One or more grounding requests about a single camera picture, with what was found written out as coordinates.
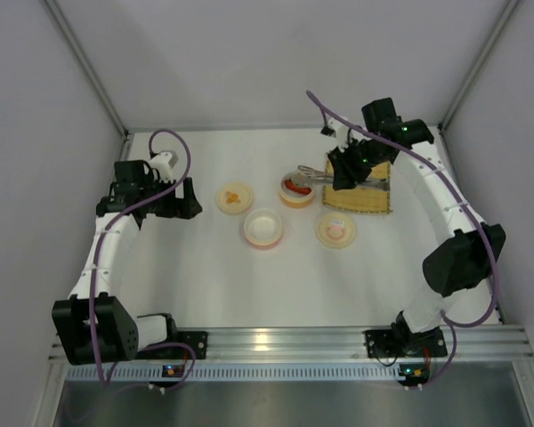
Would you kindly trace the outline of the metal tongs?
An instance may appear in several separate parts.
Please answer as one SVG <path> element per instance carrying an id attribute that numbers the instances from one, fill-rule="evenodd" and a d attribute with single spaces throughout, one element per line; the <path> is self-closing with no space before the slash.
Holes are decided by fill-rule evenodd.
<path id="1" fill-rule="evenodd" d="M 291 176 L 295 179 L 295 182 L 304 186 L 316 186 L 316 185 L 331 185 L 334 190 L 342 189 L 375 189 L 380 191 L 390 190 L 390 180 L 386 179 L 366 179 L 359 183 L 335 183 L 335 176 L 332 173 L 326 173 L 313 169 L 306 165 L 299 165 L 292 173 Z"/>

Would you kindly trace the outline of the orange bowl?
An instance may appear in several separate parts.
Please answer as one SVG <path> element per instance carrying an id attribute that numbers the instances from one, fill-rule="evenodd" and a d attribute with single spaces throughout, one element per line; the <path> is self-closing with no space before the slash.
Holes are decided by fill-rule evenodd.
<path id="1" fill-rule="evenodd" d="M 284 180 L 286 179 L 292 179 L 296 183 L 309 186 L 312 188 L 312 192 L 307 196 L 302 196 L 299 194 L 295 194 L 291 191 L 288 191 L 283 185 Z M 313 187 L 303 181 L 303 176 L 299 172 L 292 171 L 292 172 L 286 173 L 281 178 L 280 185 L 279 185 L 279 198 L 281 199 L 284 205 L 287 205 L 293 208 L 303 208 L 309 205 L 313 201 L 314 196 L 315 196 L 315 191 Z"/>

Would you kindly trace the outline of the red toy sausage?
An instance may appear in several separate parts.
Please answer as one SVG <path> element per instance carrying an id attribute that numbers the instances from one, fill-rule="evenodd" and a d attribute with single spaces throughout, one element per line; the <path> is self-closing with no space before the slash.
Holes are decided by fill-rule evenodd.
<path id="1" fill-rule="evenodd" d="M 283 183 L 284 187 L 295 194 L 307 196 L 312 192 L 312 188 L 299 183 L 296 183 L 292 179 L 286 179 Z"/>

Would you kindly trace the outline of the lid with orange knob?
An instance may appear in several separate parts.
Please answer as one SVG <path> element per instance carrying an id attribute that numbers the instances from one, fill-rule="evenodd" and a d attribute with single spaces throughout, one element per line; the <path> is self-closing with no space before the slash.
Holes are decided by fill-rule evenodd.
<path id="1" fill-rule="evenodd" d="M 217 192 L 215 203 L 224 213 L 239 215 L 246 212 L 254 201 L 252 188 L 241 181 L 224 184 Z"/>

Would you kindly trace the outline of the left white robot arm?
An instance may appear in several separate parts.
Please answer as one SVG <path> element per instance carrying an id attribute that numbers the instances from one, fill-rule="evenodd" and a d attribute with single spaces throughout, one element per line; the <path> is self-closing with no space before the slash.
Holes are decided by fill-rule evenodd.
<path id="1" fill-rule="evenodd" d="M 202 212 L 192 179 L 183 174 L 174 180 L 171 170 L 155 160 L 114 164 L 109 193 L 95 208 L 95 232 L 85 266 L 69 296 L 52 309 L 56 333 L 71 365 L 133 360 L 176 341 L 177 327 L 170 314 L 135 318 L 117 298 L 146 217 L 191 220 Z"/>

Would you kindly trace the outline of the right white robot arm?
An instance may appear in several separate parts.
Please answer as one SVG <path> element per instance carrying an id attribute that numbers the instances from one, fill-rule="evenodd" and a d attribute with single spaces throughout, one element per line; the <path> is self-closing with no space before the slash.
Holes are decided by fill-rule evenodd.
<path id="1" fill-rule="evenodd" d="M 392 333 L 404 350 L 435 336 L 446 323 L 474 328 L 494 312 L 500 291 L 500 256 L 506 233 L 499 224 L 489 225 L 450 177 L 421 119 L 404 120 L 390 98 L 372 101 L 361 110 L 364 123 L 356 125 L 323 108 L 325 133 L 337 140 L 328 152 L 334 169 L 335 190 L 354 189 L 369 182 L 373 167 L 388 162 L 404 176 L 425 209 L 436 237 L 436 248 L 422 262 L 424 284 L 412 303 L 392 323 Z M 490 282 L 489 306 L 473 321 L 448 316 L 456 297 Z"/>

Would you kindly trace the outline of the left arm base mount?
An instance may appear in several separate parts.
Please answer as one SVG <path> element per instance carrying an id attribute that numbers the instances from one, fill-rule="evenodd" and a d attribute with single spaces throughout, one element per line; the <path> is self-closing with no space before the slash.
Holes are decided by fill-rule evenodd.
<path id="1" fill-rule="evenodd" d="M 183 347 L 171 347 L 171 342 L 186 344 L 194 351 L 196 359 L 205 359 L 208 332 L 204 330 L 179 329 L 168 313 L 140 316 L 135 320 L 138 331 L 138 353 L 143 360 L 182 359 L 190 357 Z"/>

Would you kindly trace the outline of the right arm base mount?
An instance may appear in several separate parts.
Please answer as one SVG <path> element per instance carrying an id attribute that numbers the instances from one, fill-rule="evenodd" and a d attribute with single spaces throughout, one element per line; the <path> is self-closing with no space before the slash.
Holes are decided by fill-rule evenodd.
<path id="1" fill-rule="evenodd" d="M 443 332 L 439 326 L 414 333 L 409 329 L 401 311 L 389 327 L 369 329 L 364 332 L 371 359 L 431 358 L 449 355 Z"/>

